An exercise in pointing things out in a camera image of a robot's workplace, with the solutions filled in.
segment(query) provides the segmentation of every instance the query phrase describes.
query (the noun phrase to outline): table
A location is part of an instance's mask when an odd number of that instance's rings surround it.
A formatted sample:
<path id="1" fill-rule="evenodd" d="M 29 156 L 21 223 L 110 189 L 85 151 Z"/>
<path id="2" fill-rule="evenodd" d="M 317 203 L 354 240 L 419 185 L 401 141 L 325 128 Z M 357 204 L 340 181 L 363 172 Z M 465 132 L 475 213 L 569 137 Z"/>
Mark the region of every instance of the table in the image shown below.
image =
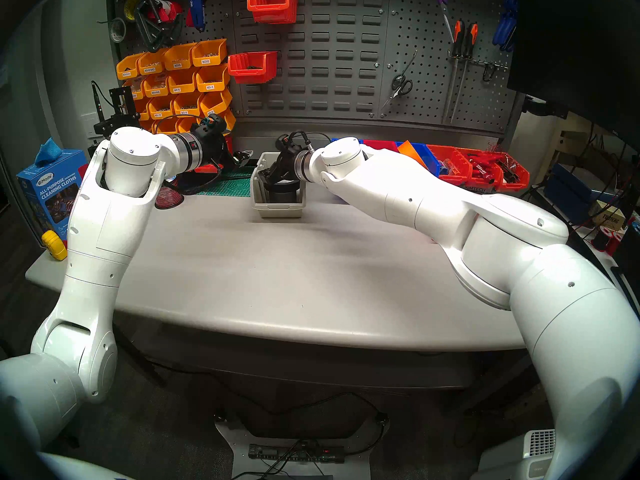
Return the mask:
<path id="1" fill-rule="evenodd" d="M 153 210 L 116 309 L 185 327 L 294 343 L 405 351 L 523 348 L 511 312 L 462 287 L 442 249 L 319 185 L 300 219 L 249 198 L 189 196 Z M 26 278 L 59 291 L 44 252 Z"/>

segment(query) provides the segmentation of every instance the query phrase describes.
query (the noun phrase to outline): pegboard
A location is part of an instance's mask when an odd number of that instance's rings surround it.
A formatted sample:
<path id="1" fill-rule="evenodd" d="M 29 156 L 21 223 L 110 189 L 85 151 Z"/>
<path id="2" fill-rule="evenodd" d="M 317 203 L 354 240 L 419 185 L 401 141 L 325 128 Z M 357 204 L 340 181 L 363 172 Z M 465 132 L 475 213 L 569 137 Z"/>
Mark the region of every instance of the pegboard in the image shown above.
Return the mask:
<path id="1" fill-rule="evenodd" d="M 503 12 L 502 2 L 449 0 L 449 21 L 452 28 L 460 19 L 467 27 L 477 22 L 473 59 L 508 67 L 511 55 L 491 43 Z M 392 79 L 402 73 L 414 51 L 418 53 L 405 74 L 413 81 L 413 90 L 390 101 L 379 116 L 391 121 L 441 125 L 454 66 L 454 60 L 449 57 L 451 41 L 442 11 L 437 0 L 390 0 L 389 7 L 384 95 L 391 95 Z M 464 64 L 459 60 L 447 123 L 460 89 Z M 484 66 L 468 63 L 451 126 L 504 133 L 515 99 L 515 92 L 507 89 L 508 70 L 496 69 L 490 82 L 482 80 L 483 71 Z"/>
<path id="2" fill-rule="evenodd" d="M 449 0 L 449 20 L 452 26 L 458 19 L 478 22 L 474 59 L 508 67 L 511 55 L 491 44 L 502 1 Z M 116 3 L 117 15 L 119 10 L 122 5 Z M 270 82 L 229 83 L 236 117 L 442 125 L 453 59 L 447 53 L 451 43 L 437 0 L 299 0 L 296 23 L 278 25 L 254 22 L 247 0 L 207 0 L 205 22 L 202 33 L 183 24 L 180 44 L 226 37 L 229 55 L 278 51 L 278 73 Z M 413 91 L 382 109 L 393 77 L 415 49 L 417 57 L 406 73 Z M 144 50 L 138 37 L 121 44 L 122 56 Z M 463 67 L 461 60 L 451 109 Z M 468 64 L 451 126 L 502 135 L 515 92 L 506 88 L 508 70 L 497 69 L 493 79 L 484 82 L 483 69 Z"/>

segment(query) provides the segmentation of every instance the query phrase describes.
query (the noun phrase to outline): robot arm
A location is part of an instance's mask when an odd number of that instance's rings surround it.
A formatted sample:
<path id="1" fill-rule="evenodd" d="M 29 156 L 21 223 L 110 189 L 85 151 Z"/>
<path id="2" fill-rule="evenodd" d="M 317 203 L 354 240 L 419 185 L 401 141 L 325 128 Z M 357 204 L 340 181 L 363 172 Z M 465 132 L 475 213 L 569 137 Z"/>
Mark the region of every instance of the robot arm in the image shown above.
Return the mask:
<path id="1" fill-rule="evenodd" d="M 638 379 L 640 323 L 609 279 L 565 245 L 566 225 L 517 198 L 454 187 L 352 137 L 299 153 L 295 170 L 377 220 L 434 239 L 470 293 L 513 312 L 555 421 L 545 479 L 577 467 Z"/>

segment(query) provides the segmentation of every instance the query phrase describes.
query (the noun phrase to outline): floor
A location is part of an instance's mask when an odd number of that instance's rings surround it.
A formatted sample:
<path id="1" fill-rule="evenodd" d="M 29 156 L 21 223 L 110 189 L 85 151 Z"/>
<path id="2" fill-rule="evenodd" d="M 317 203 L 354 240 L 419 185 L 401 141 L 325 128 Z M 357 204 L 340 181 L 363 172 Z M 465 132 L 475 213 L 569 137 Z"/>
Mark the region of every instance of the floor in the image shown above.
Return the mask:
<path id="1" fill-rule="evenodd" d="M 40 254 L 17 212 L 0 216 L 0 339 L 4 352 L 24 354 L 31 337 L 58 295 L 30 284 L 24 272 Z M 130 334 L 136 319 L 116 313 L 114 320 Z M 95 463 L 137 480 L 225 479 L 231 477 L 232 453 L 215 428 L 215 415 L 236 414 L 263 437 L 347 437 L 371 410 L 352 397 L 273 418 L 251 402 L 230 395 L 206 375 L 159 369 L 166 388 L 150 383 L 125 358 L 104 404 L 85 404 L 47 451 Z M 225 383 L 271 409 L 322 399 L 341 388 L 275 381 L 239 375 Z M 547 428 L 547 406 L 517 422 L 498 413 L 476 412 L 446 417 L 444 405 L 459 391 L 371 392 L 358 390 L 389 414 L 390 427 L 373 450 L 372 480 L 466 480 L 480 453 L 532 428 Z"/>

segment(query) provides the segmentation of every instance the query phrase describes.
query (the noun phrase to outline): white device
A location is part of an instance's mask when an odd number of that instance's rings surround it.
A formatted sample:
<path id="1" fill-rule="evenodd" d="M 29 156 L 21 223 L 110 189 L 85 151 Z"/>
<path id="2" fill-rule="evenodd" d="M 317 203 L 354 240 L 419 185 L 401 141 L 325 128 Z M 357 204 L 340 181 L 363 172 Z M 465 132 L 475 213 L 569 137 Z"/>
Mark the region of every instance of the white device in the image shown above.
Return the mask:
<path id="1" fill-rule="evenodd" d="M 57 305 L 31 354 L 0 362 L 0 392 L 16 403 L 35 446 L 55 437 L 84 400 L 104 399 L 116 364 L 111 317 L 122 276 L 165 175 L 202 160 L 197 145 L 143 132 L 124 127 L 98 146 L 70 217 Z M 454 187 L 354 137 L 299 153 L 294 168 L 369 216 L 434 239 L 469 292 L 511 309 L 555 420 L 545 478 L 577 467 L 638 378 L 640 322 L 610 281 L 565 245 L 566 226 L 517 198 Z"/>

